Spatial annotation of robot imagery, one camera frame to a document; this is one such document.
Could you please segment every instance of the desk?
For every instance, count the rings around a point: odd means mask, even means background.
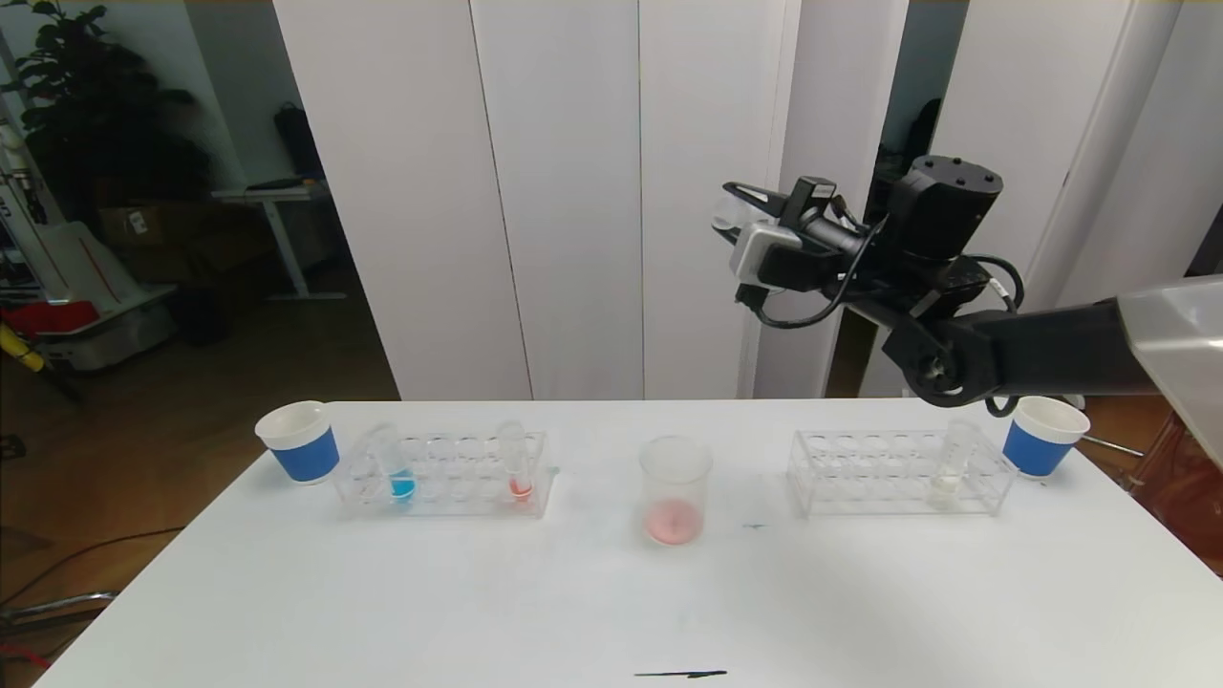
[[[285,229],[285,220],[280,216],[276,203],[309,202],[327,198],[331,194],[325,182],[291,186],[289,188],[260,188],[260,189],[225,189],[213,191],[213,198],[223,203],[248,203],[263,208],[263,214],[272,226],[272,235],[276,238],[276,249],[280,252],[280,260],[285,264],[285,271],[294,282],[294,292],[273,298],[344,298],[346,295],[339,291],[311,291],[302,274],[301,264],[297,263],[297,254],[294,253],[294,244],[289,240],[289,230]]]
[[[938,428],[916,400],[336,403],[362,429],[545,430],[541,521],[346,519],[260,457],[39,688],[1223,686],[1223,583],[1073,452],[997,518],[799,521],[796,429]],[[704,534],[648,545],[641,444],[707,442]],[[764,524],[746,528],[747,524]]]

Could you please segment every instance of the blue paper cup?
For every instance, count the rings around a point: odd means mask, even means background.
[[[322,402],[280,407],[254,424],[254,434],[298,485],[323,483],[340,462]]]
[[[1058,468],[1091,420],[1070,404],[1048,397],[1024,397],[1010,422],[1002,453],[1029,478],[1044,478]]]

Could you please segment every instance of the blue liquid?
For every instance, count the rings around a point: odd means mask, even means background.
[[[390,494],[396,502],[406,502],[416,492],[416,478],[412,472],[404,469],[390,474]]]

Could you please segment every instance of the test tube rack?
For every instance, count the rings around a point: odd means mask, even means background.
[[[794,434],[786,478],[805,517],[989,514],[1002,508],[1015,468],[980,430],[969,435],[958,489],[934,483],[947,430]]]
[[[385,433],[386,426],[380,426]],[[367,433],[331,473],[340,501],[353,514],[404,517],[542,518],[553,479],[544,433],[527,433],[530,494],[511,490],[498,439],[479,434],[395,431],[396,462],[388,467],[386,445]]]

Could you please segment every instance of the plastic test tube rack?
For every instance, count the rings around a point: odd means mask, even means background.
[[[495,436],[382,424],[341,456],[331,483],[357,514],[541,518],[555,474],[547,435],[516,423]]]
[[[1015,468],[976,426],[794,434],[790,488],[804,516],[989,514]]]

